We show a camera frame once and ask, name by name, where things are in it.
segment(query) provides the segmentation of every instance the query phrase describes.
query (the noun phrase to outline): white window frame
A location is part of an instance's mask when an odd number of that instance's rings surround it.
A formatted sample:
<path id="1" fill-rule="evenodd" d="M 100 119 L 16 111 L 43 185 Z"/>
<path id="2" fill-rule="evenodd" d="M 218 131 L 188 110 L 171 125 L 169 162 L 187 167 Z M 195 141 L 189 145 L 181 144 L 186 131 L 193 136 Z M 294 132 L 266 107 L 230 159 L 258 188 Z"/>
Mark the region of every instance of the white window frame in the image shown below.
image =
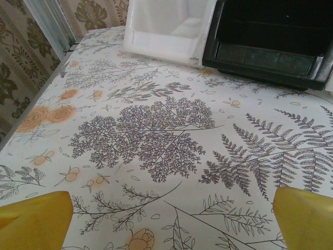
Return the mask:
<path id="1" fill-rule="evenodd" d="M 76 37 L 57 0 L 24 0 L 60 60 Z"/>

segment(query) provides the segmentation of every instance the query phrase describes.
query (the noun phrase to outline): plastic tablecloth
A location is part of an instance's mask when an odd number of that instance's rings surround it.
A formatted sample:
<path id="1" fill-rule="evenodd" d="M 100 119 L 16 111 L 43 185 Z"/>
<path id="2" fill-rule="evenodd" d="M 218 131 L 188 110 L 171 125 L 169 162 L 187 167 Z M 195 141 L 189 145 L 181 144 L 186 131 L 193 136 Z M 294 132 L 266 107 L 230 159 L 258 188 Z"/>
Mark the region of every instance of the plastic tablecloth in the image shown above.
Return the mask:
<path id="1" fill-rule="evenodd" d="M 276 188 L 333 196 L 333 99 L 90 31 L 0 153 L 0 205 L 69 191 L 64 250 L 287 249 Z"/>

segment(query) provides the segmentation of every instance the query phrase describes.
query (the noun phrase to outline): white container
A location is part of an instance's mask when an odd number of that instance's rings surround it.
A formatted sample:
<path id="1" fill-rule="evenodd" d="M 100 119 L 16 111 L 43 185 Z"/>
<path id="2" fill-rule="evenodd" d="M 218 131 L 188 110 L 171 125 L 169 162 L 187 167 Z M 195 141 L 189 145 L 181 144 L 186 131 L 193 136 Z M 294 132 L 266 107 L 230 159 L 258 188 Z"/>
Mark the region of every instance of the white container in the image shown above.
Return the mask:
<path id="1" fill-rule="evenodd" d="M 200 67 L 216 0 L 130 0 L 124 49 Z"/>

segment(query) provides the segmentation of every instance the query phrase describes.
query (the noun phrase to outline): yellow object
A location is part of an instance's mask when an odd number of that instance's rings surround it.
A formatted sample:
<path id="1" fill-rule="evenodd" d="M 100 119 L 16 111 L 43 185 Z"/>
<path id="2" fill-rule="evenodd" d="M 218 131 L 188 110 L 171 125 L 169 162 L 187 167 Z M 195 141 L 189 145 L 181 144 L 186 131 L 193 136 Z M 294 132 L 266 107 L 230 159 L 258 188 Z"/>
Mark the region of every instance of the yellow object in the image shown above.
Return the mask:
<path id="1" fill-rule="evenodd" d="M 72 215 L 68 192 L 0 207 L 0 249 L 60 250 Z"/>
<path id="2" fill-rule="evenodd" d="M 333 198 L 279 187 L 273 210 L 289 250 L 333 249 Z"/>

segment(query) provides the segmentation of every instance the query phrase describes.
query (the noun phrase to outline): damask wallpaper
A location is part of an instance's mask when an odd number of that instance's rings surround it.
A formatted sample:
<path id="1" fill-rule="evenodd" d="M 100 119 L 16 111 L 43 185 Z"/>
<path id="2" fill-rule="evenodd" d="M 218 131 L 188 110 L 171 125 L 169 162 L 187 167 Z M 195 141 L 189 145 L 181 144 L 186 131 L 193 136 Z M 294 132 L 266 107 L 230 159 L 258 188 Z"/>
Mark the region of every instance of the damask wallpaper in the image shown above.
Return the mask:
<path id="1" fill-rule="evenodd" d="M 88 30 L 126 24 L 129 0 L 58 1 L 77 38 L 82 38 Z"/>
<path id="2" fill-rule="evenodd" d="M 60 63 L 23 0 L 0 1 L 0 141 Z"/>

